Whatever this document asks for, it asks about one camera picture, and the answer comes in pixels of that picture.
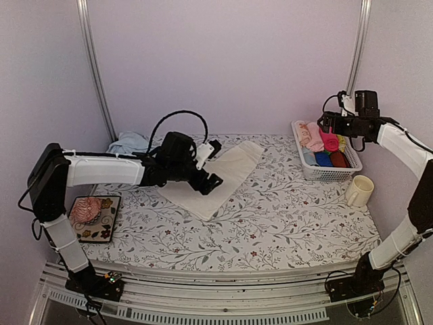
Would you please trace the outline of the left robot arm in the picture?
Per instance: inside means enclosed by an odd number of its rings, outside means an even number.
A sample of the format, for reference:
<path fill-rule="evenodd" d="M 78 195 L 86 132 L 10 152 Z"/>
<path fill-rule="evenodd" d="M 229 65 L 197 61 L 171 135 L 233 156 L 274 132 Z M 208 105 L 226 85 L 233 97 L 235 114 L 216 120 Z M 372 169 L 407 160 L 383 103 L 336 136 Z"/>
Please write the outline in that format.
<path fill-rule="evenodd" d="M 220 150 L 217 140 L 197 145 L 190 136 L 175 131 L 167 133 L 162 144 L 153 150 L 131 156 L 78 153 L 51 143 L 28 177 L 24 194 L 30 198 L 31 206 L 27 210 L 41 224 L 70 279 L 85 293 L 93 294 L 101 281 L 66 216 L 66 190 L 103 183 L 162 188 L 170 181 L 186 181 L 193 190 L 208 195 L 223 180 L 206 172 L 204 165 Z"/>

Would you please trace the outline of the floral square plate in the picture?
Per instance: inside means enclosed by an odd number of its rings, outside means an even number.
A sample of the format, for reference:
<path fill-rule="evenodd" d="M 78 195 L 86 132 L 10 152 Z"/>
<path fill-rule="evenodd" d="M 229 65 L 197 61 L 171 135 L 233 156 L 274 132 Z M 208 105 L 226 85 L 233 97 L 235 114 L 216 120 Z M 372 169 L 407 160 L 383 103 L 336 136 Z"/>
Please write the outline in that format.
<path fill-rule="evenodd" d="M 106 244 L 112 240 L 114 226 L 116 223 L 118 210 L 121 203 L 121 197 L 120 196 L 93 196 L 93 197 L 97 197 L 101 200 L 101 213 L 94 222 L 72 223 L 69 219 L 70 212 L 68 215 L 68 219 L 80 243 Z"/>

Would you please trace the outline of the dark red rolled towel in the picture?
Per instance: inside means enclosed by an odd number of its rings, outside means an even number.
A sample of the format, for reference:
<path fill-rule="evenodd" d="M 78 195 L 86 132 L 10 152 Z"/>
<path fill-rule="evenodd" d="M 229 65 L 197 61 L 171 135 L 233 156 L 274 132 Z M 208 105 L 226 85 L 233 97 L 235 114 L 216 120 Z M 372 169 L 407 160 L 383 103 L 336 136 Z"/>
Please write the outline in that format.
<path fill-rule="evenodd" d="M 329 159 L 331 161 L 332 166 L 335 168 L 351 168 L 348 159 L 341 151 L 332 152 L 329 155 Z"/>

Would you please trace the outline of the pink patterned cupcake liner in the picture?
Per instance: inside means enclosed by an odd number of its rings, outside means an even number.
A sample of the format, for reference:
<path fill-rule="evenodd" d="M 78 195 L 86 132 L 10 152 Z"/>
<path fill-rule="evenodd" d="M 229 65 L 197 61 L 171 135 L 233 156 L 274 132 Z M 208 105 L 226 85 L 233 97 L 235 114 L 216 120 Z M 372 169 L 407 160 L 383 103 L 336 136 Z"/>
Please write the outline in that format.
<path fill-rule="evenodd" d="M 78 197 L 72 206 L 69 219 L 72 223 L 92 223 L 101 213 L 101 200 L 97 197 Z"/>

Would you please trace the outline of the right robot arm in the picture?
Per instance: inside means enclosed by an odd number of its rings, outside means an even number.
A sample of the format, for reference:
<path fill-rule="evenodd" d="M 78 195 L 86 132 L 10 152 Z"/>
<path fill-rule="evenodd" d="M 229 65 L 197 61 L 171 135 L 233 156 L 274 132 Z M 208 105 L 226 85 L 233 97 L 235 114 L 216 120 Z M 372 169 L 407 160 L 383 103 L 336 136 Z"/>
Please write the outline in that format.
<path fill-rule="evenodd" d="M 432 235 L 432 149 L 410 135 L 390 117 L 342 116 L 324 112 L 317 121 L 321 130 L 362 137 L 393 154 L 408 168 L 413 181 L 406 181 L 391 168 L 392 198 L 377 199 L 385 208 L 401 213 L 400 223 L 376 248 L 359 258 L 351 276 L 328 280 L 325 289 L 331 301 L 368 295 L 384 289 L 383 276 L 394 264 L 410 254 Z"/>

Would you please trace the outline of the left aluminium frame post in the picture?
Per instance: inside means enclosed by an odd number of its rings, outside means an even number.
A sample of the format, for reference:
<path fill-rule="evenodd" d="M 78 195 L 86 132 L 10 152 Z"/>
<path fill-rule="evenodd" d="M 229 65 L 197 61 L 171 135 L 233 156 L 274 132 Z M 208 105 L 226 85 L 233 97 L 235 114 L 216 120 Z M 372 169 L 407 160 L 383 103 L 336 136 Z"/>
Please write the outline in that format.
<path fill-rule="evenodd" d="M 87 59 L 89 62 L 89 68 L 91 71 L 97 102 L 99 104 L 99 109 L 101 111 L 101 117 L 104 122 L 104 126 L 106 128 L 110 141 L 114 142 L 117 140 L 117 136 L 114 127 L 114 122 L 112 120 L 112 116 L 110 113 L 110 109 L 108 107 L 106 93 L 104 90 L 101 72 L 97 60 L 97 53 L 96 53 L 95 43 L 93 40 L 93 33 L 91 29 L 91 21 L 89 15 L 89 2 L 85 0 L 78 0 L 76 4 L 78 10 L 78 18 L 81 26 L 81 32 L 83 36 L 83 42 L 87 54 Z"/>

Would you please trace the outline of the light blue rolled towel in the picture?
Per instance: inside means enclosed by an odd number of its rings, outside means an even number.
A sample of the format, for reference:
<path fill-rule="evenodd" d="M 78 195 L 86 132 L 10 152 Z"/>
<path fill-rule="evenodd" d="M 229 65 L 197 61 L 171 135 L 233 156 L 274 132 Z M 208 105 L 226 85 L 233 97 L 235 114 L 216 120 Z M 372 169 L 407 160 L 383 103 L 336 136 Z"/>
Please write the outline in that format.
<path fill-rule="evenodd" d="M 303 155 L 304 161 L 305 161 L 305 163 L 307 165 L 309 165 L 309 166 L 315 166 L 315 167 L 319 166 L 317 164 L 314 152 L 312 152 L 308 148 L 302 147 L 302 155 Z"/>

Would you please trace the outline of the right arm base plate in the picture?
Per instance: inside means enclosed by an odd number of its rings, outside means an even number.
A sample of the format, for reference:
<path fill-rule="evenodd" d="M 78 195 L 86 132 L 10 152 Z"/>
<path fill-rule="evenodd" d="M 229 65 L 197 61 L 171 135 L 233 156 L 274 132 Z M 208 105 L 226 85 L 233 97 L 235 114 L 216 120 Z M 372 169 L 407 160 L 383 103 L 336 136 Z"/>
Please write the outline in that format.
<path fill-rule="evenodd" d="M 341 273 L 340 271 L 331 272 L 325 279 L 324 288 L 329 295 L 331 302 L 345 301 L 373 293 L 378 293 L 385 289 L 383 280 L 356 281 L 351 274 L 342 277 L 331 278 L 332 275 Z"/>

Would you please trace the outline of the aluminium frame post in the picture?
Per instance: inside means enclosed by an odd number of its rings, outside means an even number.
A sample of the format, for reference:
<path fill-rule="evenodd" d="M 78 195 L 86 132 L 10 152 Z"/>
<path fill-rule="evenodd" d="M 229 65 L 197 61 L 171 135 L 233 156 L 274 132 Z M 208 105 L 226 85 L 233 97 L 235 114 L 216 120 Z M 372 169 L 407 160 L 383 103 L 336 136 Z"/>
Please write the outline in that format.
<path fill-rule="evenodd" d="M 348 81 L 346 84 L 346 92 L 351 96 L 355 92 L 355 86 L 359 75 L 361 60 L 363 57 L 363 50 L 365 48 L 369 19 L 371 14 L 371 3 L 372 0 L 362 0 L 359 14 L 359 23 L 357 28 L 357 35 L 355 38 L 355 47 L 352 56 L 352 62 L 350 65 L 350 71 L 348 75 Z"/>
<path fill-rule="evenodd" d="M 114 142 L 117 140 L 117 136 L 114 127 L 114 122 L 112 120 L 112 116 L 110 113 L 110 109 L 108 107 L 106 93 L 104 90 L 101 72 L 97 60 L 97 53 L 96 53 L 95 43 L 93 40 L 93 33 L 91 29 L 91 21 L 89 15 L 89 2 L 85 0 L 78 0 L 76 4 L 78 10 L 78 18 L 81 26 L 81 32 L 83 36 L 83 42 L 87 54 L 87 59 L 89 62 L 89 68 L 91 71 L 97 102 L 99 104 L 99 109 L 101 111 L 101 117 L 104 122 L 104 126 L 106 128 L 110 141 Z"/>

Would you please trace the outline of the hot pink rolled towel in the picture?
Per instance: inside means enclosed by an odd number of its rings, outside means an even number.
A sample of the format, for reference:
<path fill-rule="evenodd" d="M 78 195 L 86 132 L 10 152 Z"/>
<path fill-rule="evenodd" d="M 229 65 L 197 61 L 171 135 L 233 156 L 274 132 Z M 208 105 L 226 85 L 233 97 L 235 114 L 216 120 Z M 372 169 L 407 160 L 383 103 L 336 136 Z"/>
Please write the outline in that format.
<path fill-rule="evenodd" d="M 319 130 L 324 149 L 328 152 L 335 152 L 339 150 L 338 137 L 333 133 L 325 133 L 321 129 Z"/>

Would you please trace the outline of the yellow rolled towel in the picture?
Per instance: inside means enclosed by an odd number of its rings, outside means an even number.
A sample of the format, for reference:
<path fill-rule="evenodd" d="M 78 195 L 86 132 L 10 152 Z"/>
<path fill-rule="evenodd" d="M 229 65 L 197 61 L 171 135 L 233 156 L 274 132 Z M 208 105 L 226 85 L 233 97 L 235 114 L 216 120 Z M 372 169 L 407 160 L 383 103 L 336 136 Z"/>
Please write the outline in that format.
<path fill-rule="evenodd" d="M 342 135 L 337 135 L 336 137 L 338 138 L 338 149 L 339 149 L 339 151 L 344 153 L 345 149 L 346 149 L 346 145 L 347 145 L 346 139 Z"/>

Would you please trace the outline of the cream ceramic mug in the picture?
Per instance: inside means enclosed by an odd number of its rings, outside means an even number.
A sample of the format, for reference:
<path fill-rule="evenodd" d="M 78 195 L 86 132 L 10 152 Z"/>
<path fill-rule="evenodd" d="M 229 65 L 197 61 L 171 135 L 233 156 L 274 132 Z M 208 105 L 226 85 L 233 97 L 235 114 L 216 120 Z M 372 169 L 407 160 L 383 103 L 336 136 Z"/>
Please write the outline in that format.
<path fill-rule="evenodd" d="M 370 178 L 356 175 L 345 193 L 346 203 L 350 207 L 364 207 L 367 205 L 375 186 Z"/>

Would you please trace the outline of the right aluminium frame post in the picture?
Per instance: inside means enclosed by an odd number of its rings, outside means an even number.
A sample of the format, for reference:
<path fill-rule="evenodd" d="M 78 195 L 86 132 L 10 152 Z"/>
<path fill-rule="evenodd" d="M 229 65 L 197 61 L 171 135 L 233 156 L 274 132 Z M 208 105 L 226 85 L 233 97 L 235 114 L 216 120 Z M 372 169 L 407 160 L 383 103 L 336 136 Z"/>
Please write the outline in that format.
<path fill-rule="evenodd" d="M 359 14 L 359 23 L 357 28 L 357 35 L 355 38 L 355 47 L 352 56 L 352 62 L 350 65 L 350 71 L 348 75 L 348 81 L 346 84 L 346 92 L 351 96 L 355 92 L 355 86 L 359 75 L 361 60 L 363 57 L 363 50 L 365 48 L 369 19 L 371 14 L 371 3 L 372 0 L 362 0 Z"/>

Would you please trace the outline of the floral table cloth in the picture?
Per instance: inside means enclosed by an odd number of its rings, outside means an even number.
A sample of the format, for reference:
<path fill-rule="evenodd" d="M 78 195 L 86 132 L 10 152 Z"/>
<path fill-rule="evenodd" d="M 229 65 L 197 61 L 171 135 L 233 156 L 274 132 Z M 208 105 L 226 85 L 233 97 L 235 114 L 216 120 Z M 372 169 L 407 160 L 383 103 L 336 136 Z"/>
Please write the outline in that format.
<path fill-rule="evenodd" d="M 96 188 L 122 203 L 107 244 L 90 259 L 190 271 L 264 271 L 357 261 L 381 241 L 367 208 L 344 199 L 348 182 L 308 181 L 291 135 L 251 135 L 264 150 L 255 170 L 209 221 L 158 188 Z"/>

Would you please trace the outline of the light pink rolled towel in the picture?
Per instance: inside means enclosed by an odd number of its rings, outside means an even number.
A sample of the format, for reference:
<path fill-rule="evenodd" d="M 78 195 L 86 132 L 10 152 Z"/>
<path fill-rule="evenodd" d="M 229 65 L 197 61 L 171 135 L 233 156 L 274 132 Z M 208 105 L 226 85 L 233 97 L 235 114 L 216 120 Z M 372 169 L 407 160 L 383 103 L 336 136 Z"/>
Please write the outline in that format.
<path fill-rule="evenodd" d="M 310 122 L 306 125 L 310 133 L 310 141 L 306 147 L 312 152 L 321 152 L 324 150 L 324 143 L 320 135 L 320 128 L 315 122 Z"/>

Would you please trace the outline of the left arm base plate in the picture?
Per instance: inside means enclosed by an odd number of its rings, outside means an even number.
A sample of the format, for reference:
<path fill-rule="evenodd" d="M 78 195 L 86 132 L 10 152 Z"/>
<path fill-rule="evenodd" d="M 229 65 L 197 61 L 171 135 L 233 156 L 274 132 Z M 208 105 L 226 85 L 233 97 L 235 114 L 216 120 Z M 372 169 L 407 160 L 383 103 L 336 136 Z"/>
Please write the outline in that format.
<path fill-rule="evenodd" d="M 82 270 L 70 273 L 65 288 L 88 297 L 119 302 L 124 290 L 124 281 L 112 281 L 110 276 L 106 278 L 94 271 Z"/>

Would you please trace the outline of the white plastic basket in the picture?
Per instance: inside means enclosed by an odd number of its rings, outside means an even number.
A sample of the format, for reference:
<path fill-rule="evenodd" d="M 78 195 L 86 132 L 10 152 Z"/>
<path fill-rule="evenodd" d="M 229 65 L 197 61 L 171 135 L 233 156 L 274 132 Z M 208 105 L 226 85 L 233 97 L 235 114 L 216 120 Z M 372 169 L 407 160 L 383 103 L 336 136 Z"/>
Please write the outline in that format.
<path fill-rule="evenodd" d="M 357 153 L 348 144 L 344 151 L 312 152 L 300 142 L 299 135 L 306 129 L 303 121 L 291 123 L 296 148 L 300 157 L 304 178 L 310 181 L 345 181 L 351 175 L 362 170 L 363 165 Z"/>

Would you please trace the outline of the cream printed rolled towel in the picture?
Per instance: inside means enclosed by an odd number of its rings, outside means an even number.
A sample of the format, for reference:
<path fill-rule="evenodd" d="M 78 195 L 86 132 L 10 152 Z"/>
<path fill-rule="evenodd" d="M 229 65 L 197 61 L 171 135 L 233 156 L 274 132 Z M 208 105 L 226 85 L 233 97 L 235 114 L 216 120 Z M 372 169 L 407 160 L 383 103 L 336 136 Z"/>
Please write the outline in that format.
<path fill-rule="evenodd" d="M 308 130 L 308 127 L 304 121 L 296 121 L 295 122 L 296 134 L 298 136 L 299 143 L 302 147 L 306 147 L 306 145 L 311 140 L 311 134 Z"/>

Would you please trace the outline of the front aluminium rail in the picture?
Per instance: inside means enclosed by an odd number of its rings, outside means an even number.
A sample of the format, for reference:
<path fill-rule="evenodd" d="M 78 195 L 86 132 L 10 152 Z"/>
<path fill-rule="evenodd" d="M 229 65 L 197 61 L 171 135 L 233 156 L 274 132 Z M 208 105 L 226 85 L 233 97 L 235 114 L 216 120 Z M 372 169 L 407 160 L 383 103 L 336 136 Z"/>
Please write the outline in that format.
<path fill-rule="evenodd" d="M 332 301 L 331 280 L 351 273 L 352 262 L 273 271 L 194 272 L 95 261 L 99 274 L 120 272 L 118 302 L 100 312 L 66 290 L 66 270 L 46 263 L 37 285 L 30 324 L 423 324 L 403 265 L 384 277 L 384 292 L 371 316 L 351 313 L 367 297 Z"/>

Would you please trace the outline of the light blue crumpled cloth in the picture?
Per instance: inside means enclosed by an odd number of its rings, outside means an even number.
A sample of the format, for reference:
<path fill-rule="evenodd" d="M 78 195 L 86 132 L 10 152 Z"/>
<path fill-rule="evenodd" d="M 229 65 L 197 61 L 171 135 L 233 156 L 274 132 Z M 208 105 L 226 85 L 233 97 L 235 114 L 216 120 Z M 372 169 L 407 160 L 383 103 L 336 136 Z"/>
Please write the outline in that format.
<path fill-rule="evenodd" d="M 146 152 L 148 144 L 149 142 L 144 136 L 136 132 L 126 131 L 119 133 L 118 140 L 112 142 L 106 152 L 131 155 L 134 152 Z"/>

